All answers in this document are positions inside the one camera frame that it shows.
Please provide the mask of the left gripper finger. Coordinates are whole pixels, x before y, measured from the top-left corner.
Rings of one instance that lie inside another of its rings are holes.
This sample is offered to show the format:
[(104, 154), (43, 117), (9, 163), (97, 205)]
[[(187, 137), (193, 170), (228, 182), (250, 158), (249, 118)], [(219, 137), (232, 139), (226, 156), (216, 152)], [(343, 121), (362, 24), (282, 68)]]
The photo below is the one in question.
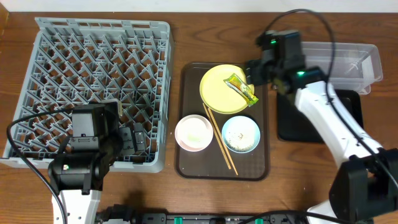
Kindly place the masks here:
[(136, 152), (142, 152), (146, 150), (146, 135), (144, 133), (144, 127), (141, 123), (133, 124), (134, 134), (134, 147)]
[(119, 133), (123, 140), (121, 155), (128, 156), (134, 154), (135, 148), (131, 129), (129, 127), (123, 127), (119, 129)]

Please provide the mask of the green yellow snack wrapper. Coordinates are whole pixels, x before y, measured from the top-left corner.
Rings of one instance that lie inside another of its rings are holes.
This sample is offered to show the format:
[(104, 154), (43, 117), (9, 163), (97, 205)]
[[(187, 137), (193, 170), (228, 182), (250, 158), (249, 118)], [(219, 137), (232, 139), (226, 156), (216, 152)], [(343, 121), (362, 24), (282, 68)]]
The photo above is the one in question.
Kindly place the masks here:
[(254, 95), (254, 92), (237, 74), (232, 74), (229, 78), (224, 79), (224, 82), (228, 87), (242, 96), (248, 106), (255, 105), (258, 102), (259, 99)]

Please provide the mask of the light blue bowl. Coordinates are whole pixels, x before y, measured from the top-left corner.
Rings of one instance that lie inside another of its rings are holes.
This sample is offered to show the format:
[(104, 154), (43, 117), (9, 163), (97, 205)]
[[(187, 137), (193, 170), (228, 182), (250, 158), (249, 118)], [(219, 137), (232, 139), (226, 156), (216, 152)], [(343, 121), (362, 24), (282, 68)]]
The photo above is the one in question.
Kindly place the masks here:
[(253, 151), (261, 140), (259, 126), (247, 116), (234, 116), (227, 120), (221, 135), (226, 147), (238, 154)]

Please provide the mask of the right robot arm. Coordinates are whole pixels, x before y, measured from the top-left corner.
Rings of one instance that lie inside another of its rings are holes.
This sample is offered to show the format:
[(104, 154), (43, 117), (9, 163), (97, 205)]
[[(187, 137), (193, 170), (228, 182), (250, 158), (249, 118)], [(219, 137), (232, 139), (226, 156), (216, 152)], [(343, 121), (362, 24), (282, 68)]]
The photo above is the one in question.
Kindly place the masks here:
[(296, 30), (263, 32), (259, 60), (245, 64), (248, 83), (272, 83), (317, 130), (338, 173), (328, 200), (309, 208), (309, 223), (357, 223), (397, 210), (397, 149), (385, 150), (352, 117), (323, 70), (307, 67)]

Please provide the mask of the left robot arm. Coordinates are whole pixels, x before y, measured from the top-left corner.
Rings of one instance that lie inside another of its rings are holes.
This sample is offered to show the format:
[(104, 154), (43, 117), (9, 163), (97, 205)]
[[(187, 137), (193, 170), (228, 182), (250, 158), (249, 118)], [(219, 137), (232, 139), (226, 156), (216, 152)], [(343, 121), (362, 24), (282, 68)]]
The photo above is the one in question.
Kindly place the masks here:
[(103, 100), (74, 107), (72, 135), (61, 143), (59, 153), (48, 167), (55, 189), (55, 223), (65, 214), (68, 223), (135, 223), (134, 211), (114, 205), (98, 212), (103, 181), (118, 156), (145, 151), (146, 135), (140, 124), (120, 127), (123, 115), (119, 100)]

